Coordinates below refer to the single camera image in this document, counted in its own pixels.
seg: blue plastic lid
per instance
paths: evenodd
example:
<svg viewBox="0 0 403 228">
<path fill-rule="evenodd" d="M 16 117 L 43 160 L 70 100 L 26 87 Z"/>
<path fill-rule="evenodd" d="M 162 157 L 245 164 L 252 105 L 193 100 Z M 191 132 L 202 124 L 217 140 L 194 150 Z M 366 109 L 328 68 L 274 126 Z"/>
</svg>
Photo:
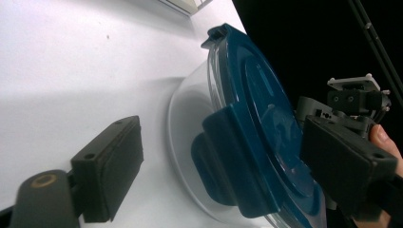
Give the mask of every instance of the blue plastic lid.
<svg viewBox="0 0 403 228">
<path fill-rule="evenodd" d="M 274 70 L 235 28 L 208 34 L 216 113 L 192 146 L 208 194 L 248 218 L 277 213 L 292 227 L 325 227 L 324 197 L 299 158 L 302 130 Z"/>
</svg>

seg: black plastic part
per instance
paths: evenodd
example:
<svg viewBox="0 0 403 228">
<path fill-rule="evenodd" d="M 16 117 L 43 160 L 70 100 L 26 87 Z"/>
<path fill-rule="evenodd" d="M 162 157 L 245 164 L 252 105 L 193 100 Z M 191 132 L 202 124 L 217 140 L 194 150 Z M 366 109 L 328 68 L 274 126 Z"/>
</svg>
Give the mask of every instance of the black plastic part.
<svg viewBox="0 0 403 228">
<path fill-rule="evenodd" d="M 403 227 L 403 179 L 395 176 L 392 181 L 378 181 L 369 189 L 370 199 L 388 212 L 392 224 Z"/>
<path fill-rule="evenodd" d="M 327 104 L 347 115 L 370 114 L 370 110 L 366 107 L 366 95 L 365 91 L 357 89 L 332 90 L 328 92 Z"/>
<path fill-rule="evenodd" d="M 339 208 L 326 209 L 327 228 L 356 228 L 351 218 L 345 217 Z"/>
<path fill-rule="evenodd" d="M 361 215 L 360 210 L 370 184 L 391 181 L 397 166 L 394 156 L 353 131 L 313 116 L 305 121 L 300 157 L 344 215 L 365 219 L 368 214 Z M 371 208 L 374 210 L 366 213 L 375 219 L 379 207 Z"/>
<path fill-rule="evenodd" d="M 15 228 L 80 227 L 66 172 L 51 170 L 26 180 L 20 186 L 10 224 Z"/>
<path fill-rule="evenodd" d="M 9 227 L 12 216 L 12 206 L 0 211 L 0 227 Z"/>
<path fill-rule="evenodd" d="M 113 219 L 144 160 L 139 117 L 111 124 L 71 160 L 85 222 Z"/>
</svg>

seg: finger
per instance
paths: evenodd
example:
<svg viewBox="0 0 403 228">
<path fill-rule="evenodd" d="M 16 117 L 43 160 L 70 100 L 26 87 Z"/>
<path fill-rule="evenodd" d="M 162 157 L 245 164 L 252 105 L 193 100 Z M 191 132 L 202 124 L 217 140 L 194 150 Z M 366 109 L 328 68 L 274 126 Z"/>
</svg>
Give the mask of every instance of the finger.
<svg viewBox="0 0 403 228">
<path fill-rule="evenodd" d="M 394 141 L 391 138 L 389 138 L 388 134 L 385 132 L 385 130 L 380 124 L 375 125 L 371 129 L 370 140 L 373 144 L 375 144 L 379 148 L 397 157 L 398 164 L 396 168 L 396 173 L 400 177 L 403 177 L 403 160 L 399 152 L 399 149 L 397 148 Z"/>
</svg>

